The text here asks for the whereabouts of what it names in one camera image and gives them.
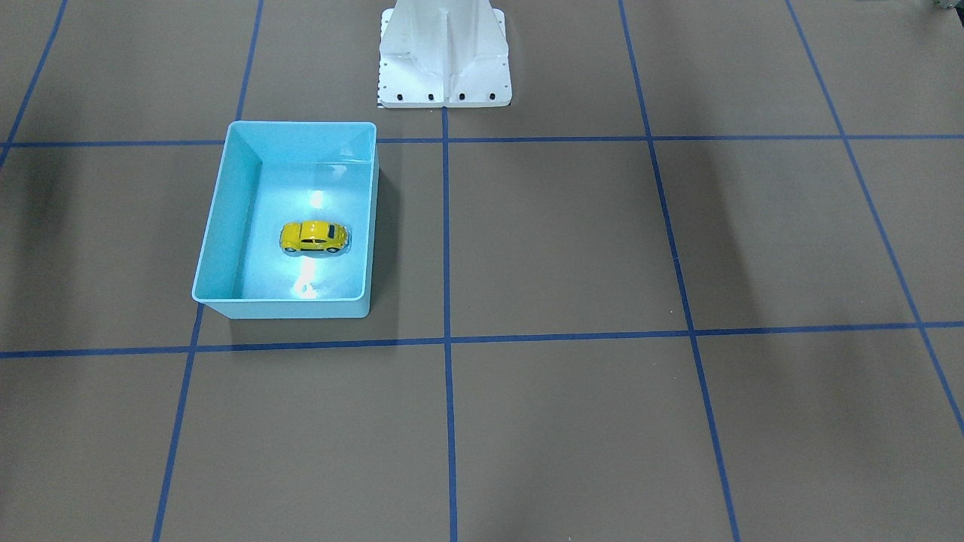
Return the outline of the yellow beetle toy car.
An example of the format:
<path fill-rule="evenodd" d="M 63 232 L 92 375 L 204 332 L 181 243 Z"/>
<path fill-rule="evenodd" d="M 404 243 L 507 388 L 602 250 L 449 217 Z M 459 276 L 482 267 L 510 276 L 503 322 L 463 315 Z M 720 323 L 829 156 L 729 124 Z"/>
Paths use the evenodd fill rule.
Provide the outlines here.
<path fill-rule="evenodd" d="M 279 247 L 286 253 L 326 251 L 337 254 L 350 243 L 347 227 L 330 221 L 289 222 L 280 230 Z"/>

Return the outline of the light blue plastic bin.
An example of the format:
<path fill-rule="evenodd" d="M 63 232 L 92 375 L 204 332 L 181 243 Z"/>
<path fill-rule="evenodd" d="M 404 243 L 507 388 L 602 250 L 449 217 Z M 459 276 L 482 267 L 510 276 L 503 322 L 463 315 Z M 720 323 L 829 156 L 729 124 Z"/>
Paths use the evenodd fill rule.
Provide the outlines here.
<path fill-rule="evenodd" d="M 369 121 L 234 121 L 193 299 L 231 319 L 365 317 L 379 176 Z"/>

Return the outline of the white pedestal column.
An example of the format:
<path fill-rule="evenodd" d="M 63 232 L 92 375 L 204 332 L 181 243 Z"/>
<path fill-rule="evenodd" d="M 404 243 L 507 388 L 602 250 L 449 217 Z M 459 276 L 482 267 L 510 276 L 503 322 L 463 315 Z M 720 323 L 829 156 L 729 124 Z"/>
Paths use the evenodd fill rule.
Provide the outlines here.
<path fill-rule="evenodd" d="M 380 17 L 382 108 L 500 108 L 513 99 L 506 18 L 489 1 L 398 1 Z"/>

